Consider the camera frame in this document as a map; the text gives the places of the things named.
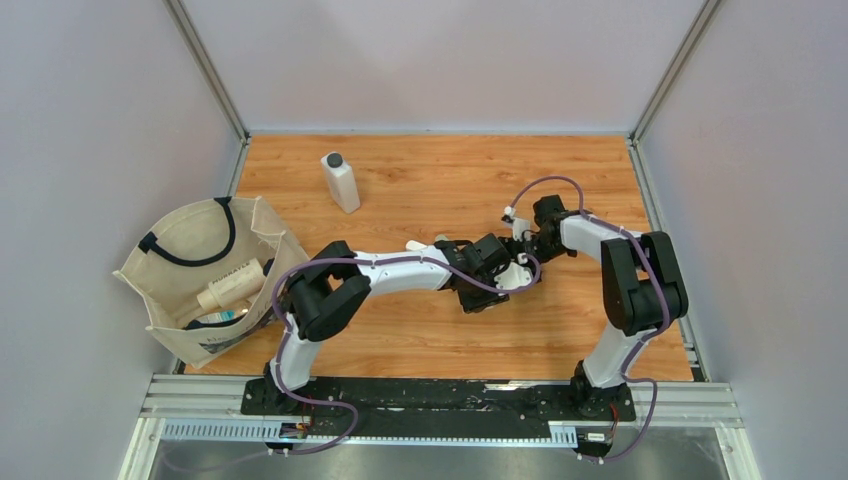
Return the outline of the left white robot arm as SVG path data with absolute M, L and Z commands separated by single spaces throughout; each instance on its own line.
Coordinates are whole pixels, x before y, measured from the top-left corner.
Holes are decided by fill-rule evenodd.
M 272 289 L 271 308 L 284 334 L 268 363 L 267 401 L 284 415 L 302 408 L 304 386 L 323 342 L 341 333 L 368 299 L 448 290 L 457 294 L 464 312 L 477 313 L 531 283 L 531 273 L 508 279 L 511 268 L 525 265 L 523 256 L 513 256 L 492 234 L 476 242 L 409 242 L 395 253 L 354 251 L 344 241 L 329 244 L 283 273 Z

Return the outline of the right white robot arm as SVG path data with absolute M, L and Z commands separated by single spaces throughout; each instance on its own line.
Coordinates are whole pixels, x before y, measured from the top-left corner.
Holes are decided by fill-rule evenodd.
M 541 263 L 584 254 L 601 268 L 607 324 L 570 380 L 572 409 L 593 419 L 622 396 L 642 350 L 687 313 L 686 288 L 668 234 L 640 233 L 584 210 L 568 210 L 557 195 L 533 208 L 532 221 L 518 218 L 514 205 L 504 209 L 502 219 L 512 229 L 507 244 L 514 252 Z

